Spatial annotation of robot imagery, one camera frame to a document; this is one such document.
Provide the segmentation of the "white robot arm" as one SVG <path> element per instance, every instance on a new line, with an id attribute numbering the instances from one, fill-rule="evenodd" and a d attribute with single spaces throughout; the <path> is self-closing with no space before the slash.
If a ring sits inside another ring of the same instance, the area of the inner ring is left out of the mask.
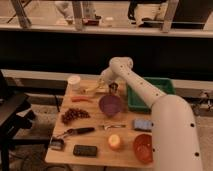
<path id="1" fill-rule="evenodd" d="M 166 94 L 132 71 L 130 57 L 113 57 L 102 71 L 106 84 L 121 77 L 151 109 L 153 171 L 203 171 L 194 113 L 178 95 Z"/>

